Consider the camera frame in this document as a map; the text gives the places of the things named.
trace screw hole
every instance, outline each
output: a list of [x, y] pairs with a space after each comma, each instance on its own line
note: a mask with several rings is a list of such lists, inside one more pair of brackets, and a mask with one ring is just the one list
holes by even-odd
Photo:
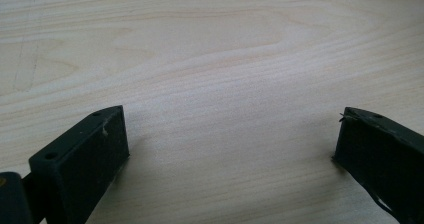
[[7, 180], [4, 177], [0, 177], [0, 187], [6, 184]]
[[50, 153], [47, 153], [47, 155], [46, 155], [46, 156], [44, 156], [44, 158], [46, 158], [47, 160], [52, 160], [52, 159], [54, 159], [56, 156], [57, 156], [57, 153], [56, 153], [56, 152], [50, 152]]

